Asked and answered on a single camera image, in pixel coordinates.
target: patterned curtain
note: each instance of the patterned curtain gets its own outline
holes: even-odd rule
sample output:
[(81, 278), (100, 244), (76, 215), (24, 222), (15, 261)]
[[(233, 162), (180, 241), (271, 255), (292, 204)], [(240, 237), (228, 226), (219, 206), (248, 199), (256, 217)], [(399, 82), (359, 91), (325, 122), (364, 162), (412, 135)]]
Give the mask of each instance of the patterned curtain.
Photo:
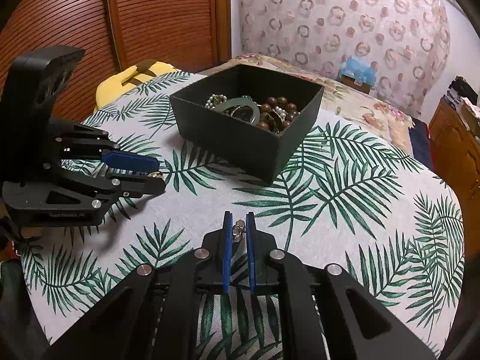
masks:
[(376, 72), (370, 94), (412, 116), (450, 48), (441, 0), (241, 0), (241, 40), (332, 79), (352, 56)]

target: yellow pillow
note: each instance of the yellow pillow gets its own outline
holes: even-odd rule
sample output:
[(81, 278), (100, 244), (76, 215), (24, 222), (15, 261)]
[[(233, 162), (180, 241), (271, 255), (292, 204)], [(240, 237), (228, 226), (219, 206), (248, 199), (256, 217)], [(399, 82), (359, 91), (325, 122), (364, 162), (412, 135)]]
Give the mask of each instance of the yellow pillow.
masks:
[(177, 71), (177, 69), (171, 66), (171, 64), (154, 60), (142, 61), (134, 66), (130, 66), (123, 72), (106, 79), (97, 87), (95, 95), (97, 106), (95, 110), (113, 102), (137, 85), (145, 83), (160, 74), (172, 71)]

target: open box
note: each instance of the open box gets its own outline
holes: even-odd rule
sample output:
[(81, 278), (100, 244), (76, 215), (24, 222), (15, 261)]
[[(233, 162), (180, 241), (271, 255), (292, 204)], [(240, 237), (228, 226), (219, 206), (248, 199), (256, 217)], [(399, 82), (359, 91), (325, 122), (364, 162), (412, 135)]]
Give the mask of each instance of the open box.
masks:
[[(249, 95), (257, 104), (284, 96), (299, 115), (280, 134), (205, 108), (212, 95)], [(182, 138), (271, 183), (314, 125), (323, 86), (285, 73), (239, 64), (170, 95)]]

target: table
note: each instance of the table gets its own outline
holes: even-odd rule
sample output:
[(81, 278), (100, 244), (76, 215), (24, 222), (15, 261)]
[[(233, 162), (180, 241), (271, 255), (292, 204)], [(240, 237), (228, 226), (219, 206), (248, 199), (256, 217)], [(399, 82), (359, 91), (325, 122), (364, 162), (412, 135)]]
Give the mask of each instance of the table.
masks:
[[(47, 338), (54, 342), (142, 262), (174, 263), (248, 211), (257, 228), (305, 264), (347, 269), (440, 353), (463, 277), (458, 199), (438, 176), (383, 139), (321, 110), (271, 186), (184, 141), (168, 95), (202, 76), (174, 72), (137, 87), (88, 118), (123, 150), (162, 163), (166, 193), (121, 198), (98, 227), (45, 229), (22, 250), (25, 281)], [(94, 161), (66, 168), (97, 175)], [(245, 244), (234, 249), (227, 295), (201, 302), (202, 359), (280, 359), (278, 302), (250, 297)]]

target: leaf print tablecloth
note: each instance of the leaf print tablecloth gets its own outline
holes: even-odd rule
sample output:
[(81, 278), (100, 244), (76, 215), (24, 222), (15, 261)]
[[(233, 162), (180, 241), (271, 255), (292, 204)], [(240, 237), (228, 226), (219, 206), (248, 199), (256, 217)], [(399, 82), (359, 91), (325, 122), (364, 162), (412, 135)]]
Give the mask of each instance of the leaf print tablecloth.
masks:
[[(257, 227), (305, 264), (341, 264), (436, 354), (448, 336), (463, 277), (457, 197), (436, 175), (383, 139), (320, 110), (274, 183), (263, 182), (184, 141), (168, 95), (202, 76), (148, 81), (86, 123), (131, 150), (156, 156), (166, 192), (121, 198), (99, 227), (45, 229), (21, 252), (38, 320), (54, 342), (135, 266), (174, 263), (248, 211)], [(95, 176), (95, 161), (65, 161)], [(251, 297), (245, 243), (234, 245), (231, 287), (204, 296), (201, 359), (281, 359), (278, 300)]]

